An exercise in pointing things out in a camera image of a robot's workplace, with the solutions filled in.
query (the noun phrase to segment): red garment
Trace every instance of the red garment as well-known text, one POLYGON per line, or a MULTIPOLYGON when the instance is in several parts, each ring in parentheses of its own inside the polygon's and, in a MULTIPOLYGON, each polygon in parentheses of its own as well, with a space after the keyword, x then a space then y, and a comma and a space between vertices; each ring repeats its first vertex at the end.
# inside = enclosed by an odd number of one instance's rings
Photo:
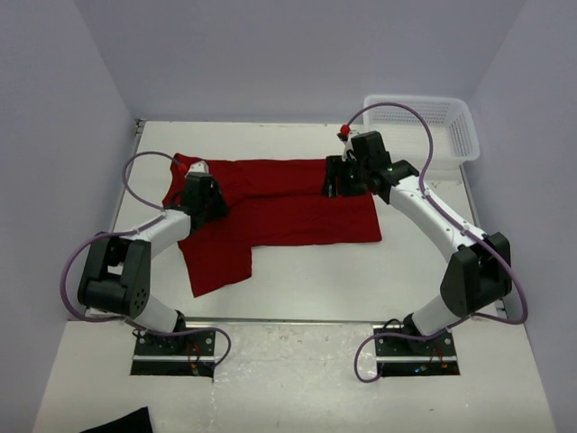
MULTIPOLYGON (((202 161, 176 154, 186 166, 202 161)), ((372 196, 327 198, 321 194, 325 160, 206 161, 229 215, 179 242, 194 296, 246 280, 253 246, 378 242, 372 196)), ((163 200, 184 188, 176 164, 163 200)))

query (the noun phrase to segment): white table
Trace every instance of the white table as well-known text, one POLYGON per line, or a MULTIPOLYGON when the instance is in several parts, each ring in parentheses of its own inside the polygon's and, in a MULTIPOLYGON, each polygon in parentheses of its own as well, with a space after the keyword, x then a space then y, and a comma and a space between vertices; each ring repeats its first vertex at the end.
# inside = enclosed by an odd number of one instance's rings
MULTIPOLYGON (((336 124, 149 122, 139 152, 161 150, 229 160, 324 158, 343 151, 335 132, 336 124)), ((444 180, 430 179, 432 187, 471 220, 461 173, 443 174, 444 180)), ((130 176, 133 189, 157 203, 166 195, 170 180, 169 161, 155 156, 139 159, 130 176)), ((192 297, 182 253, 174 244, 152 262, 152 293, 196 318, 403 318, 438 293, 446 263, 406 216, 379 198, 375 205, 382 242, 253 248, 249 280, 197 299, 192 297)), ((116 229, 132 227, 155 215, 154 209, 125 194, 116 229)))
MULTIPOLYGON (((140 150, 228 159, 313 158, 340 151, 334 131, 334 125, 148 123, 140 150)), ((166 166, 156 158, 139 162, 131 175, 134 188, 160 200, 169 183, 166 166)), ((434 184, 442 198, 470 218, 459 176, 445 173, 445 180, 434 184)), ((251 279, 199 299, 190 294, 178 248, 170 248, 153 264, 154 293, 190 316, 404 317, 436 293, 444 263, 410 221, 385 206, 378 211, 380 244, 257 249, 251 279), (302 272, 286 272, 284 261, 302 272)), ((134 226, 152 215, 125 197, 117 225, 134 226)), ((487 310, 495 312, 492 306, 487 310)), ((389 378, 365 385, 354 378, 352 359, 371 333, 367 323, 221 326, 233 337, 233 351, 212 383, 132 377, 128 326, 68 323, 34 431, 78 432, 149 406, 155 431, 171 433, 554 432, 522 327, 474 320, 456 328, 460 376, 389 378)), ((217 338, 217 353, 223 343, 217 338)), ((373 345, 368 345, 362 374, 375 374, 374 365, 373 345)))

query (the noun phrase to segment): black mounting plate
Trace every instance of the black mounting plate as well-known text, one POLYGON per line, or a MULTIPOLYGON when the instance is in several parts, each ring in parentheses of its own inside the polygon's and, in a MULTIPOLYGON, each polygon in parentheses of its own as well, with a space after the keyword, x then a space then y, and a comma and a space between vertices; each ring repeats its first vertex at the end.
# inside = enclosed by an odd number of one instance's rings
POLYGON ((158 337, 138 332, 134 335, 136 343, 131 375, 214 376, 215 331, 179 337, 158 337))
MULTIPOLYGON (((399 327, 374 327, 374 335, 398 333, 399 327)), ((377 338, 375 354, 381 377, 458 375, 459 365, 453 334, 445 332, 426 342, 411 342, 395 337, 377 338)))

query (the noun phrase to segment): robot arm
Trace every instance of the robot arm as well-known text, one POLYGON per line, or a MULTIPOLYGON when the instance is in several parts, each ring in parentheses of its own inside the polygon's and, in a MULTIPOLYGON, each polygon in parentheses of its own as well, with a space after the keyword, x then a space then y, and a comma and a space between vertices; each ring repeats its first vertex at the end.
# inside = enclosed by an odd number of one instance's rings
POLYGON ((182 314, 151 295, 151 260, 227 212, 206 164, 194 164, 185 177, 179 204, 165 209, 160 222, 135 235, 101 239, 90 246, 78 301, 125 316, 147 329, 167 333, 183 330, 182 314))
MULTIPOLYGON (((439 295, 405 318, 403 332, 431 336, 511 292, 511 279, 505 270, 429 203, 419 186, 417 169, 407 161, 392 162, 379 133, 353 137, 346 144, 343 158, 328 157, 326 162, 327 196, 364 194, 366 190, 378 195, 409 217, 448 263, 439 295)), ((487 235, 454 212, 426 184, 425 191, 444 212, 510 263, 505 236, 487 235)))

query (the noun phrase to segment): white wall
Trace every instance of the white wall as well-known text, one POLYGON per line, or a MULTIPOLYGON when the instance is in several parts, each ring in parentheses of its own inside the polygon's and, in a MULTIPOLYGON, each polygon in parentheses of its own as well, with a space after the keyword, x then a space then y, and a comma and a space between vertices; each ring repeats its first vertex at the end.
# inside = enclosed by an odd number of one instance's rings
POLYGON ((559 432, 577 431, 576 42, 577 2, 527 1, 471 100, 481 158, 467 167, 481 222, 511 240, 559 432))
POLYGON ((469 99, 525 0, 77 0, 131 113, 342 122, 365 96, 469 99))
POLYGON ((0 59, 0 431, 26 432, 67 317, 60 268, 110 226, 133 120, 69 0, 0 2, 0 59))

